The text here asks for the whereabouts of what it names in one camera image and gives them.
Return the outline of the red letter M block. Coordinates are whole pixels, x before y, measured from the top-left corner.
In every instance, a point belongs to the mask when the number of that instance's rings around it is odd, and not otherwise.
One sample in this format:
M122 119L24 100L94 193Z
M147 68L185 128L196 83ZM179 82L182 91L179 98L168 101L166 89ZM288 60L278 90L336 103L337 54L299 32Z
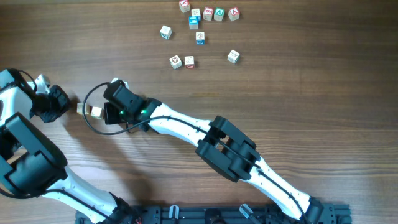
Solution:
M90 116L95 119L103 119L104 116L104 109L101 107L92 107Z

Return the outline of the blue letter P block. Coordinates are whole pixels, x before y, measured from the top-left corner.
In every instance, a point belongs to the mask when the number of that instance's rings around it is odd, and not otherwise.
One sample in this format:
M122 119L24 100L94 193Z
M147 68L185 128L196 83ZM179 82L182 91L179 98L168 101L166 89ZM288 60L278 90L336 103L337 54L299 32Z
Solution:
M77 103L76 112L80 115L88 115L90 114L90 105L87 103L85 105L83 103Z

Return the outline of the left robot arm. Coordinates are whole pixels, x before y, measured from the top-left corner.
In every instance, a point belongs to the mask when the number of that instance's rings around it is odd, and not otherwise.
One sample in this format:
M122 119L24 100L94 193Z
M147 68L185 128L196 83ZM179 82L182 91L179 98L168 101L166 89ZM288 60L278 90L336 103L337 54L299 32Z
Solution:
M1 71L1 194L58 200L92 223L139 223L140 214L111 192L97 189L69 167L62 151L30 119L54 122L70 104L57 85L25 80L27 72Z

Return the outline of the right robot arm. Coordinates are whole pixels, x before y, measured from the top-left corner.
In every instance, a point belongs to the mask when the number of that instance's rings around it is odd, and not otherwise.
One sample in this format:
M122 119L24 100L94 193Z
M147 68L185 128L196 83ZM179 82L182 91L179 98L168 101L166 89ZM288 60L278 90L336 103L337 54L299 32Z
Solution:
M103 94L120 121L140 129L179 138L195 146L196 154L232 182L242 180L269 197L290 218L317 223L323 205L297 190L274 172L256 150L256 144L226 118L213 121L181 114L153 98L134 94L122 80L106 85Z

